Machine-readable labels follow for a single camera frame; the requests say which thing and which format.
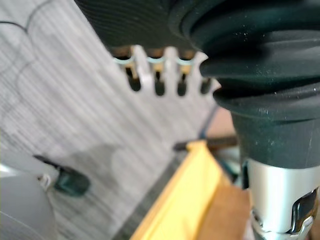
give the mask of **ribbed rubber cover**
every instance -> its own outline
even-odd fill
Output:
[[[75,0],[107,47],[139,44],[144,48],[190,44],[170,32],[168,11],[159,0]]]

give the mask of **yellow wooden block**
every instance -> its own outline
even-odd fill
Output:
[[[189,154],[154,203],[131,240],[194,240],[218,185],[229,184],[205,141]]]

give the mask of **chrome metal part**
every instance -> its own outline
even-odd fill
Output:
[[[289,169],[252,159],[247,164],[253,211],[261,230],[286,233],[292,228],[294,203],[320,186],[320,166]]]
[[[264,231],[252,212],[250,217],[253,229],[263,240],[305,240],[314,222],[314,218],[309,216],[304,220],[299,232],[290,234],[285,232]]]

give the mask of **gray striped background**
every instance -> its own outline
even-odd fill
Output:
[[[150,189],[175,159],[172,145],[196,138],[215,105],[199,94],[198,67],[178,97],[176,52],[167,49],[166,94],[157,97],[137,47],[135,93],[72,0],[0,0],[0,20],[24,27],[0,24],[0,147],[89,176],[83,198],[50,194],[60,240],[127,239],[119,231],[156,198]]]

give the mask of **gray fabric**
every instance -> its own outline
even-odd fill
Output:
[[[174,142],[196,138],[214,107],[199,94],[198,67],[178,97],[168,49],[167,91],[157,97],[138,47],[135,93],[73,1],[0,0],[0,20],[24,28],[0,24],[0,147],[88,175],[85,197],[50,194],[59,239],[111,239],[173,159]]]

